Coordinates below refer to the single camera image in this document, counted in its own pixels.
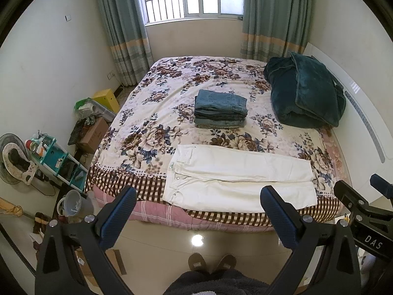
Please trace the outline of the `white pants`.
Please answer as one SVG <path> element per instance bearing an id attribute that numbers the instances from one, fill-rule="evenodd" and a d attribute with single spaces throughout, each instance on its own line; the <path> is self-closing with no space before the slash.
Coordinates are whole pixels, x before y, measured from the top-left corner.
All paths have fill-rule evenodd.
<path id="1" fill-rule="evenodd" d="M 198 212 L 262 213 L 260 191 L 272 186 L 295 209 L 317 204 L 309 161 L 210 145 L 179 145 L 163 200 Z"/>

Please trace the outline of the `white bed headboard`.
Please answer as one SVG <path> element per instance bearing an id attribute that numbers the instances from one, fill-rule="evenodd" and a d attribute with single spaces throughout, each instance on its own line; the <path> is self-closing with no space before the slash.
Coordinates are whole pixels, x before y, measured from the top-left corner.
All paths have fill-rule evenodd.
<path id="1" fill-rule="evenodd" d="M 392 135 L 371 100 L 345 70 L 311 43 L 304 54 L 323 63 L 343 87 L 346 108 L 334 134 L 354 189 L 372 203 L 382 194 L 370 186 L 370 177 L 377 174 L 392 182 Z"/>

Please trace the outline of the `grey plastic bucket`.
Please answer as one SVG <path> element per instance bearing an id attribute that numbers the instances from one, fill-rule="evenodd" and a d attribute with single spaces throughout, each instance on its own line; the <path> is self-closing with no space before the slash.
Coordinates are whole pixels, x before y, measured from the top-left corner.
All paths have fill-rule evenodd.
<path id="1" fill-rule="evenodd" d="M 85 216 L 94 213 L 91 200 L 84 197 L 79 191 L 68 191 L 57 203 L 57 213 L 64 216 L 68 222 L 82 221 Z"/>

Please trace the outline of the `pink plaid mattress sheet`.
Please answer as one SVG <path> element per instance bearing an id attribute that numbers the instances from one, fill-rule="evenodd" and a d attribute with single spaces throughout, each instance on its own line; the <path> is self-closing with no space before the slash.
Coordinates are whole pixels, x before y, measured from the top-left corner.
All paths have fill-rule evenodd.
<path id="1" fill-rule="evenodd" d="M 148 181 L 131 184 L 137 190 L 132 221 L 150 222 L 184 230 L 264 232 L 273 227 L 265 214 L 197 212 L 169 205 L 161 200 L 163 184 Z"/>

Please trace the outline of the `right brown slipper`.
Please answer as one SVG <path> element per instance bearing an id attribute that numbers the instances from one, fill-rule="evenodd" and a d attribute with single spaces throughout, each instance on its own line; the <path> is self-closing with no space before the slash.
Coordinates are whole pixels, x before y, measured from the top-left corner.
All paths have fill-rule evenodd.
<path id="1" fill-rule="evenodd" d="M 236 265 L 237 259 L 231 254 L 226 254 L 221 258 L 215 270 L 229 270 L 235 268 Z"/>

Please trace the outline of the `brown slipper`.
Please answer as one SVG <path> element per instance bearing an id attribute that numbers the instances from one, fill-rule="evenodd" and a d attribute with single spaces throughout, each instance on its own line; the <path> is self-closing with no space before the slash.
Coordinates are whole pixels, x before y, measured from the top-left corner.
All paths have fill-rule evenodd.
<path id="1" fill-rule="evenodd" d="M 237 259 L 231 254 L 226 254 L 221 258 L 215 270 L 229 270 L 235 268 L 236 265 Z"/>
<path id="2" fill-rule="evenodd" d="M 191 254 L 188 258 L 188 267 L 192 272 L 202 272 L 203 274 L 208 274 L 209 270 L 207 263 L 203 256 L 197 252 Z"/>

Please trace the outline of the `standing fan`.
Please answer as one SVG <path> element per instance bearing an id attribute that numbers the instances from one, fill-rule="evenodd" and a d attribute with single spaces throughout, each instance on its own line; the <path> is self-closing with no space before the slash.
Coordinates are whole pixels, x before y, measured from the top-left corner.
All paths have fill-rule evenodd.
<path id="1" fill-rule="evenodd" d="M 10 185 L 30 185 L 36 172 L 37 165 L 29 159 L 21 139 L 13 133 L 2 135 L 1 179 Z"/>

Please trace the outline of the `dark green folded blanket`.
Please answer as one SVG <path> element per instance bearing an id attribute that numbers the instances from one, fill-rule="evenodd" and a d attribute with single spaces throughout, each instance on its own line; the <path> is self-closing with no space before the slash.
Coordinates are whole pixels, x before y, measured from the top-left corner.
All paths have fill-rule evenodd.
<path id="1" fill-rule="evenodd" d="M 272 57 L 264 76 L 280 123 L 303 129 L 339 125 L 346 108 L 343 86 L 314 57 L 295 52 L 288 57 Z"/>

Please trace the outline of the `teal shelf rack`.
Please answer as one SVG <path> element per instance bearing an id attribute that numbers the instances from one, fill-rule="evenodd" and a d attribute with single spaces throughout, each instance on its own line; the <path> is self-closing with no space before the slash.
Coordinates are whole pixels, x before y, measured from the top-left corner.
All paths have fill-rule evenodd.
<path id="1" fill-rule="evenodd" d="M 57 139 L 47 134 L 25 142 L 37 164 L 47 169 L 54 177 L 79 192 L 84 191 L 87 169 Z"/>

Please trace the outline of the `left brown slipper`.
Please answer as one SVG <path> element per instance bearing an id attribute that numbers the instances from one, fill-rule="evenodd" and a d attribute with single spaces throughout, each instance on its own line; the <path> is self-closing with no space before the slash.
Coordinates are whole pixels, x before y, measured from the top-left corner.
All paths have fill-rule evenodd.
<path id="1" fill-rule="evenodd" d="M 188 258 L 188 267 L 192 272 L 202 272 L 203 274 L 208 274 L 209 270 L 207 263 L 203 256 L 197 252 L 191 254 Z"/>

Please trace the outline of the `brown cardboard box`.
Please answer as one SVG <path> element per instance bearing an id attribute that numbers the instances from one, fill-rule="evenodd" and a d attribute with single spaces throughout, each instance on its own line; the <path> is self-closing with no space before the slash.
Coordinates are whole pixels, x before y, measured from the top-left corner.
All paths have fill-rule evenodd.
<path id="1" fill-rule="evenodd" d="M 108 128 L 106 120 L 102 117 L 98 118 L 95 124 L 89 128 L 84 137 L 78 142 L 78 147 L 84 152 L 94 154 Z"/>

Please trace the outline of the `clear plastic storage bin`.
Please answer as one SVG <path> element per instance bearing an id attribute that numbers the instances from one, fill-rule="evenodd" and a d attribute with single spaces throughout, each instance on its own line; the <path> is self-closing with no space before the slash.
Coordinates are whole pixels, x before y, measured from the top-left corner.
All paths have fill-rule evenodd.
<path id="1" fill-rule="evenodd" d="M 104 118 L 107 123 L 112 123 L 116 117 L 113 111 L 89 97 L 76 102 L 74 110 L 79 120 L 93 115 L 95 117 Z"/>

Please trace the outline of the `yellow box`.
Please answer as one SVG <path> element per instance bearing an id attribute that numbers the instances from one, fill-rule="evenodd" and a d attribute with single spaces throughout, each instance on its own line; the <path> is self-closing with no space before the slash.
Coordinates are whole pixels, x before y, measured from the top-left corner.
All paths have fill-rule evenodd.
<path id="1" fill-rule="evenodd" d="M 117 98 L 115 97 L 111 88 L 97 91 L 93 95 L 93 100 L 103 105 L 115 114 L 117 114 L 121 109 Z"/>

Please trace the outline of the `stack of folded jeans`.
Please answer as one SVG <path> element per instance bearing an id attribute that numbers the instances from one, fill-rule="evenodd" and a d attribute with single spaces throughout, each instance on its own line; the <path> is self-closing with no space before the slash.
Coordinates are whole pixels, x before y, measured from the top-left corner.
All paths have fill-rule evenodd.
<path id="1" fill-rule="evenodd" d="M 242 96 L 202 89 L 195 97 L 194 121 L 199 128 L 241 128 L 247 115 L 247 99 Z"/>

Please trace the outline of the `right teal curtain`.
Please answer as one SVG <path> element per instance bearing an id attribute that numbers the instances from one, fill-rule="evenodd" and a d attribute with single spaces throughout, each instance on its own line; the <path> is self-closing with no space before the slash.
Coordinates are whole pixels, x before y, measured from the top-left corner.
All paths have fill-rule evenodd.
<path id="1" fill-rule="evenodd" d="M 240 57 L 267 62 L 303 53 L 311 15 L 312 0 L 244 0 Z"/>

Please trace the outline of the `teal curtain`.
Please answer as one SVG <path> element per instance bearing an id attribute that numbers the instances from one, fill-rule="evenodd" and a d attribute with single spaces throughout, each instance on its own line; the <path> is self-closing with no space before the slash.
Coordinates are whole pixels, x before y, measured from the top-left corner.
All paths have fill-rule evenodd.
<path id="1" fill-rule="evenodd" d="M 136 86 L 153 65 L 140 0 L 97 0 L 112 58 L 126 86 Z"/>
<path id="2" fill-rule="evenodd" d="M 244 0 L 240 57 L 267 62 L 303 53 L 311 15 L 312 0 Z"/>

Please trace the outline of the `left teal curtain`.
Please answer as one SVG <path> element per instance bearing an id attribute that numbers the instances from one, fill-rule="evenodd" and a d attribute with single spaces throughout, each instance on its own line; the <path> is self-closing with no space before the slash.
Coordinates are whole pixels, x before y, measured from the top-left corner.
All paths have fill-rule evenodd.
<path id="1" fill-rule="evenodd" d="M 97 0 L 112 58 L 126 86 L 136 86 L 153 65 L 140 0 Z"/>

